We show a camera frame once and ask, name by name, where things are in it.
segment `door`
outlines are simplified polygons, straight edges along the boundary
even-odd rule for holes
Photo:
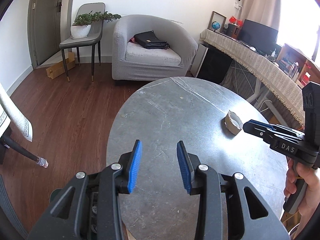
[[[61,1],[30,0],[28,32],[34,68],[59,51]]]

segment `green plant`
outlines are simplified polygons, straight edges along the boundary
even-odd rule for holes
[[[112,21],[115,21],[120,18],[121,18],[121,16],[119,14],[112,14],[112,13],[108,13],[108,12],[104,12],[104,13],[96,12],[93,14],[93,19],[96,22],[98,22],[98,21],[112,22]]]
[[[75,22],[72,26],[84,26],[84,25],[90,25],[92,23],[92,14],[85,13],[80,14],[76,17]]]
[[[99,22],[99,21],[112,22],[120,18],[121,16],[119,14],[112,14],[108,12],[104,12],[104,13],[95,12],[94,14],[92,14],[92,11],[91,11],[90,13],[78,15],[75,19],[73,26],[90,25],[93,22]]]

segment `picture frame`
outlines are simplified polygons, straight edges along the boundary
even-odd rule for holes
[[[211,14],[211,19],[210,19],[210,22],[209,22],[209,25],[208,25],[208,30],[210,31],[215,31],[217,33],[220,33],[226,23],[226,20],[227,18],[225,16],[223,16],[222,14],[219,14],[215,11],[212,12]],[[218,22],[220,24],[220,28],[218,30],[215,30],[212,28],[212,23],[213,22]]]

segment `door handle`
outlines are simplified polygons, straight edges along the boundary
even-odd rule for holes
[[[58,2],[57,7],[59,7],[59,12],[61,12],[62,2]]]

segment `red cloth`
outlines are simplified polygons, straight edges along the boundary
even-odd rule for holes
[[[129,40],[129,42],[132,42],[132,43],[138,44],[138,43],[136,42],[136,40],[134,39],[134,37],[132,37],[132,38]]]

